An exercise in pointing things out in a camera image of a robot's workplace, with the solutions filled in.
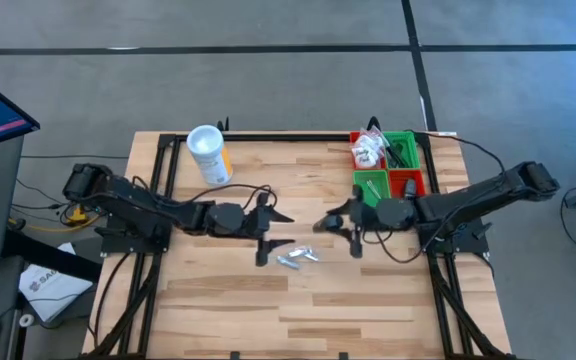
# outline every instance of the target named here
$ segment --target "green object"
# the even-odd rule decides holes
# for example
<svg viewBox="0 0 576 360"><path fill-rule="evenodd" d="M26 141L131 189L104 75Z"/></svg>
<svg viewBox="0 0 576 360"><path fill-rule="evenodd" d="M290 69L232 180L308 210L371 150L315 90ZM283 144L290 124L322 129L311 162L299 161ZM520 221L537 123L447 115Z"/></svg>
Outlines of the green object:
<svg viewBox="0 0 576 360"><path fill-rule="evenodd" d="M368 181L377 189L382 199L390 198L390 186L388 186L388 173L386 170L359 170L352 174L355 184L361 186L364 190L364 203L372 207L377 206L379 199L368 187Z"/></svg>
<svg viewBox="0 0 576 360"><path fill-rule="evenodd" d="M396 132L396 131L386 131L383 133L390 147L395 150L397 144L403 146L400 156L406 162L405 168L396 168L394 164L391 164L389 156L386 155L386 163L388 164L388 169L420 169L421 164L419 163L419 154L417 153L417 144L415 143L415 134L411 132Z"/></svg>

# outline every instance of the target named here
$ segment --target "wooden tabletop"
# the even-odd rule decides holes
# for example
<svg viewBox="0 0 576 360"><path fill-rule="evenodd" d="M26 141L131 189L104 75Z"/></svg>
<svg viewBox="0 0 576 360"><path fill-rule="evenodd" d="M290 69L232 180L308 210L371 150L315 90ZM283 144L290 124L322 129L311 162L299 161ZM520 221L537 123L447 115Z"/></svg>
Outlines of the wooden tabletop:
<svg viewBox="0 0 576 360"><path fill-rule="evenodd" d="M135 134L126 176L150 179L159 134ZM459 144L452 139L431 142L441 191L467 186ZM293 224L273 223L267 238L294 238L296 245L311 245L321 261L304 262L299 271L276 264L276 255L293 248L288 245L274 250L267 266L256 267L254 241L190 237L175 230L163 257L148 358L226 358L230 351L240 351L243 358L336 358L339 352L349 352L351 358L442 357L424 256L400 265L379 245L364 245L363 258L353 259L346 240L312 233L312 224L326 210L350 196L349 144L230 142L226 146L234 170L231 182L270 184L279 196L277 210L295 219ZM164 164L169 158L170 150ZM421 152L420 159L425 169ZM206 188L184 145L174 199L187 199ZM243 204L249 195L246 189L227 189L206 198ZM407 257L418 247L417 236L412 231L395 233L387 246L395 256ZM112 255L104 261L99 289L120 258ZM134 258L126 260L110 287L100 340L124 311ZM490 269L467 254L457 257L457 268L466 309L492 343L509 352ZM456 320L452 311L449 314L458 352ZM135 319L131 351L137 348L141 311ZM92 348L88 334L83 351Z"/></svg>

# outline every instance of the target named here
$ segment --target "yellow cable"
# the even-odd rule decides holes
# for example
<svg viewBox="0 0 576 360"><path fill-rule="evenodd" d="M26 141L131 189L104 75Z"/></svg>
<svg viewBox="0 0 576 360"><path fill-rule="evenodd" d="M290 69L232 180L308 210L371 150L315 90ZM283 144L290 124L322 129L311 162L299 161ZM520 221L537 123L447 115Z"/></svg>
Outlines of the yellow cable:
<svg viewBox="0 0 576 360"><path fill-rule="evenodd" d="M65 233L65 232L73 232L73 231L77 231L77 230L81 230L87 226L89 226L90 224L94 223L95 221L99 220L100 216L97 215L94 218L88 220L87 222L75 226L75 227L71 227L68 229L55 229L55 228L45 228L45 227L41 227L41 226L35 226L35 225L26 225L26 227L31 228L33 230L37 230L37 231L43 231L43 232L52 232L52 233ZM17 222L13 219L8 219L8 222L16 224Z"/></svg>

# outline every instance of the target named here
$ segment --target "gray carpet floor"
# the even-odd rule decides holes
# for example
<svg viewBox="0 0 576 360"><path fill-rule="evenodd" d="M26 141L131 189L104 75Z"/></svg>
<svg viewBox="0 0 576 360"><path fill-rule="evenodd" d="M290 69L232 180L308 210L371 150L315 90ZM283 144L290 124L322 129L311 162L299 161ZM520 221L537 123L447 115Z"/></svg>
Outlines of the gray carpet floor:
<svg viewBox="0 0 576 360"><path fill-rule="evenodd" d="M411 2L421 44L576 44L576 1ZM0 0L0 48L347 43L408 44L401 2ZM576 186L576 52L423 53L423 62L439 130L507 166L543 162L563 189ZM235 130L350 130L372 115L388 129L425 129L408 52L10 55L0 56L0 91L42 124L27 155L127 156L135 131L226 116ZM496 172L476 149L464 153L471 180ZM75 162L25 159L19 178L57 196ZM576 359L576 247L561 228L562 195L486 219L508 334L524 358ZM44 204L21 187L15 201ZM565 216L576 238L576 210ZM55 245L91 236L32 235ZM84 334L85 320L34 327L25 358L75 356Z"/></svg>

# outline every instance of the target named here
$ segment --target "black floor stripe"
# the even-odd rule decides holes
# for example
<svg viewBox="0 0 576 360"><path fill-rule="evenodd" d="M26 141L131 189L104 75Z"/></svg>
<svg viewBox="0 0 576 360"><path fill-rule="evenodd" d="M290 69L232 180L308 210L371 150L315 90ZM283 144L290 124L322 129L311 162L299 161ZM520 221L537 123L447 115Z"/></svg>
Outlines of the black floor stripe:
<svg viewBox="0 0 576 360"><path fill-rule="evenodd" d="M422 52L558 52L576 51L576 44L421 45Z"/></svg>
<svg viewBox="0 0 576 360"><path fill-rule="evenodd" d="M0 55L184 55L184 54L285 54L285 53L384 53L410 51L408 45L243 45L121 48L0 49Z"/></svg>
<svg viewBox="0 0 576 360"><path fill-rule="evenodd" d="M415 28L415 19L412 15L410 0L401 0L401 6L406 20L406 30L408 31L410 52L412 53L412 64L415 67L415 77L417 78L417 87L419 89L419 95L421 96L421 108L424 121L426 122L426 130L437 131L437 121L435 120L435 112L432 109L430 89L428 88L428 80L426 79L424 61L421 58L419 39L417 37L417 29Z"/></svg>

